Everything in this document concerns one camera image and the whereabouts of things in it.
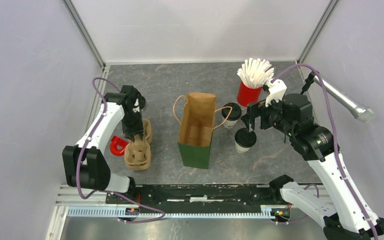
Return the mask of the white paper coffee cup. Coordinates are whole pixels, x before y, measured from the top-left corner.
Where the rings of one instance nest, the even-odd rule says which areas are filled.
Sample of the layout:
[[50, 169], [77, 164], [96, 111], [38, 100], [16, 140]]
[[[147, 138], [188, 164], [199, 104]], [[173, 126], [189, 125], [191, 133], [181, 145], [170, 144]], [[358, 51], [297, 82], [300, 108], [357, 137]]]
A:
[[227, 129], [231, 129], [236, 125], [237, 121], [238, 121], [237, 119], [236, 120], [226, 119], [223, 123], [223, 126]]

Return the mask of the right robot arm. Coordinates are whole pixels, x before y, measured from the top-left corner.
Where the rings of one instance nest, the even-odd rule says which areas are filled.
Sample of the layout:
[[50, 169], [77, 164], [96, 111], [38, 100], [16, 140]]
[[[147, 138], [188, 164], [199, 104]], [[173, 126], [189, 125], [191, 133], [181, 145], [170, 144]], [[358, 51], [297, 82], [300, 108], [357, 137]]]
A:
[[321, 226], [329, 240], [371, 240], [384, 235], [384, 218], [372, 211], [358, 191], [334, 135], [315, 123], [312, 103], [305, 95], [291, 93], [280, 101], [250, 103], [241, 118], [246, 131], [254, 132], [256, 118], [261, 129], [274, 128], [290, 141], [331, 199], [326, 203], [282, 175], [269, 184], [268, 196], [273, 203], [296, 206]]

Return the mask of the brown cardboard cup carrier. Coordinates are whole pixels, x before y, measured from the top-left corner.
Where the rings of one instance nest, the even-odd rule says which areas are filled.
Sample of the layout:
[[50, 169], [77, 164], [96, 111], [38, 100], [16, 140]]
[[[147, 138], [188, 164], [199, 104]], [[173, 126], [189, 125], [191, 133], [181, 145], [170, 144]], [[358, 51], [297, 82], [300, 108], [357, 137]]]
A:
[[133, 171], [146, 170], [152, 162], [151, 142], [153, 140], [153, 130], [151, 122], [147, 118], [142, 119], [144, 135], [143, 139], [137, 134], [135, 140], [128, 141], [124, 151], [124, 162]]

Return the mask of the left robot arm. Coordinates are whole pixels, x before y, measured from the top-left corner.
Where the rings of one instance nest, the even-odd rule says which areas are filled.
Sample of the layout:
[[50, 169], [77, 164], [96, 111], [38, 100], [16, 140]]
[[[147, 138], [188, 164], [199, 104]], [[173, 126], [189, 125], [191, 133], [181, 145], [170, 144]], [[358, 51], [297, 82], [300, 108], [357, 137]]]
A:
[[67, 145], [62, 151], [66, 182], [70, 187], [118, 192], [117, 196], [125, 204], [136, 200], [137, 190], [131, 186], [133, 178], [113, 173], [104, 152], [119, 123], [126, 139], [132, 141], [135, 136], [144, 136], [141, 110], [145, 103], [145, 98], [132, 85], [123, 85], [119, 92], [104, 95], [91, 127], [76, 144]]

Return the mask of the green paper bag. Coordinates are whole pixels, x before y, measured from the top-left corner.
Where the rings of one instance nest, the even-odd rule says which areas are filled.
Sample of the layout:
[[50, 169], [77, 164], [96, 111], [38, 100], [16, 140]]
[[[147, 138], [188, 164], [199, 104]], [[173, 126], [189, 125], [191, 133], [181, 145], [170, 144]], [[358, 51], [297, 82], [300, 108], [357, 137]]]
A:
[[[184, 98], [182, 119], [176, 115], [176, 105]], [[172, 106], [175, 119], [180, 124], [177, 144], [185, 167], [208, 170], [214, 130], [223, 125], [215, 125], [217, 96], [211, 93], [190, 92], [180, 95]]]

